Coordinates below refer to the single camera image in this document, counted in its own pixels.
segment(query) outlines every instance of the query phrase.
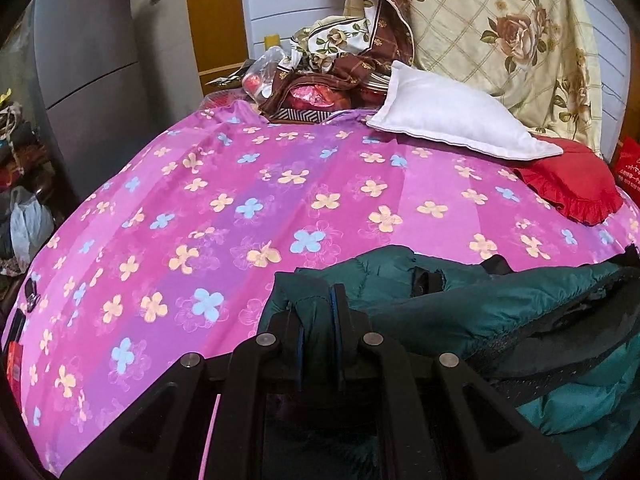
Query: wooden door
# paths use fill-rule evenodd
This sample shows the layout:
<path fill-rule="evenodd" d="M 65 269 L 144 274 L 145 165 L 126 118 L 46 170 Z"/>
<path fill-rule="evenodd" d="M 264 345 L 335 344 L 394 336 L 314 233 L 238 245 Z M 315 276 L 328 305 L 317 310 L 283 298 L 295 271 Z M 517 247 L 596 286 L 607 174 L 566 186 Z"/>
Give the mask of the wooden door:
<path fill-rule="evenodd" d="M 187 0 L 193 51 L 204 95 L 205 83 L 238 69 L 248 57 L 242 0 Z"/>

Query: white pillow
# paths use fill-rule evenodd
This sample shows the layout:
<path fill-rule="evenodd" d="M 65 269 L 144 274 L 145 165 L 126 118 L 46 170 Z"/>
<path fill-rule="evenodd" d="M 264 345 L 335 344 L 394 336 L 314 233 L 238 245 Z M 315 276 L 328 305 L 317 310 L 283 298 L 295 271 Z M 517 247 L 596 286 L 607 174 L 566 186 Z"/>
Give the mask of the white pillow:
<path fill-rule="evenodd" d="M 500 102 L 433 72 L 394 61 L 385 104 L 367 124 L 509 160 L 561 155 L 562 148 L 532 137 Z"/>

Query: floral blanket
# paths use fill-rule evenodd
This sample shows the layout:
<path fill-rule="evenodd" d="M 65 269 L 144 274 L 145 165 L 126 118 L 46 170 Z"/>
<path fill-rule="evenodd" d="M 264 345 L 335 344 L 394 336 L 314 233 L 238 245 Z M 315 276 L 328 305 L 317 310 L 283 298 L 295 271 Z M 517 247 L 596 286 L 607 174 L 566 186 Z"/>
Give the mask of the floral blanket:
<path fill-rule="evenodd" d="M 583 0 L 407 0 L 417 67 L 500 101 L 525 126 L 600 153 L 602 83 Z M 367 0 L 346 0 L 361 16 Z"/>
<path fill-rule="evenodd" d="M 36 256 L 22 334 L 22 416 L 59 475 L 186 352 L 255 335 L 274 273 L 385 244 L 514 270 L 603 261 L 638 233 L 560 216 L 499 161 L 348 112 L 274 125 L 246 102 L 198 111 L 96 190 Z M 24 296 L 15 308 L 26 309 Z"/>

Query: red pillow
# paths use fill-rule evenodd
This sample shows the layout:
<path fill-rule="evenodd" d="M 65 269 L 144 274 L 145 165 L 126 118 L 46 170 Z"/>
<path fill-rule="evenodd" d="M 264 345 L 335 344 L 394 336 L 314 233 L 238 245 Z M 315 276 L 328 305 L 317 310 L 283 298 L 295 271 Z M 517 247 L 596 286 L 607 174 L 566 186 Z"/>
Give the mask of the red pillow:
<path fill-rule="evenodd" d="M 613 174 L 587 146 L 575 140 L 535 137 L 560 146 L 564 153 L 508 165 L 562 216 L 596 225 L 622 207 Z"/>

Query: blue flower print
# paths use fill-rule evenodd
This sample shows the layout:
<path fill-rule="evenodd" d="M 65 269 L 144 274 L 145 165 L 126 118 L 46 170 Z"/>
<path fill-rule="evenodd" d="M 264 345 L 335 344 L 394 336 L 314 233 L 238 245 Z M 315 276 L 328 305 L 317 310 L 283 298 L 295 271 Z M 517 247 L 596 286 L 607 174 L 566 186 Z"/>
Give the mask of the blue flower print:
<path fill-rule="evenodd" d="M 209 294 L 209 291 L 204 288 L 197 288 L 193 293 L 193 297 L 198 300 L 198 303 L 193 304 L 191 311 L 196 316 L 204 315 L 207 321 L 215 323 L 218 320 L 218 316 L 220 316 L 216 307 L 225 301 L 225 297 L 219 292 Z"/>
<path fill-rule="evenodd" d="M 255 162 L 255 159 L 259 156 L 260 153 L 247 153 L 246 155 L 243 155 L 238 159 L 238 164 L 243 164 L 245 162 Z"/>
<path fill-rule="evenodd" d="M 95 240 L 89 240 L 88 242 L 85 242 L 84 244 L 82 244 L 82 247 L 80 247 L 78 254 L 87 254 L 89 252 L 89 249 L 91 249 L 91 246 L 94 244 L 94 242 Z"/>
<path fill-rule="evenodd" d="M 120 342 L 120 346 L 111 350 L 111 359 L 116 361 L 116 371 L 122 375 L 127 371 L 127 365 L 133 363 L 134 355 L 131 350 L 131 339 L 124 338 Z"/>
<path fill-rule="evenodd" d="M 562 229 L 562 231 L 560 231 L 560 233 L 562 234 L 562 236 L 564 236 L 564 241 L 568 245 L 577 245 L 578 244 L 578 240 L 575 239 L 574 234 L 571 231 L 569 231 L 569 229 Z"/>
<path fill-rule="evenodd" d="M 606 229 L 602 229 L 601 231 L 598 232 L 598 234 L 600 235 L 600 241 L 603 244 L 609 245 L 613 243 L 614 241 L 613 236 L 611 236 L 609 234 L 609 231 L 607 231 Z"/>
<path fill-rule="evenodd" d="M 253 218 L 257 211 L 260 211 L 264 206 L 258 202 L 257 198 L 250 198 L 244 205 L 236 207 L 236 213 L 241 213 L 245 218 Z"/>
<path fill-rule="evenodd" d="M 226 134 L 219 134 L 218 139 L 222 141 L 225 146 L 230 145 L 233 141 L 229 139 Z"/>
<path fill-rule="evenodd" d="M 124 187 L 126 187 L 130 193 L 133 193 L 136 188 L 140 185 L 140 179 L 138 177 L 134 177 L 131 180 L 129 180 Z"/>
<path fill-rule="evenodd" d="M 82 285 L 80 285 L 78 287 L 78 290 L 74 292 L 74 301 L 76 302 L 76 306 L 80 304 L 80 300 L 82 300 L 82 297 L 84 296 L 85 292 L 86 292 L 86 283 L 82 282 Z"/>
<path fill-rule="evenodd" d="M 291 244 L 289 251 L 295 254 L 300 254 L 305 249 L 310 253 L 317 253 L 320 250 L 320 244 L 324 240 L 325 234 L 322 231 L 313 231 L 312 233 L 306 232 L 304 229 L 293 233 L 293 237 L 296 239 Z"/>
<path fill-rule="evenodd" d="M 511 189 L 507 189 L 504 187 L 496 187 L 495 190 L 500 193 L 507 200 L 513 200 L 514 202 L 519 202 L 520 199 L 515 195 L 515 193 Z"/>
<path fill-rule="evenodd" d="M 400 155 L 391 155 L 391 165 L 406 168 L 406 159 Z"/>
<path fill-rule="evenodd" d="M 338 151 L 338 148 L 331 148 L 330 150 L 322 150 L 322 152 L 320 152 L 320 158 L 329 158 L 337 151 Z"/>
<path fill-rule="evenodd" d="M 169 221 L 174 219 L 174 217 L 174 214 L 167 215 L 162 213 L 161 215 L 156 216 L 156 221 L 149 226 L 149 229 L 164 229 L 169 224 Z"/>
<path fill-rule="evenodd" d="M 75 319 L 76 317 L 78 317 L 78 314 L 79 314 L 79 313 L 80 313 L 80 311 L 79 311 L 78 309 L 75 309 L 75 310 L 74 310 L 73 314 L 71 314 L 71 317 L 69 318 L 69 322 L 66 324 L 66 327 L 67 327 L 67 328 L 71 328 L 71 326 L 72 326 L 72 325 L 73 325 L 73 323 L 74 323 L 74 319 Z"/>

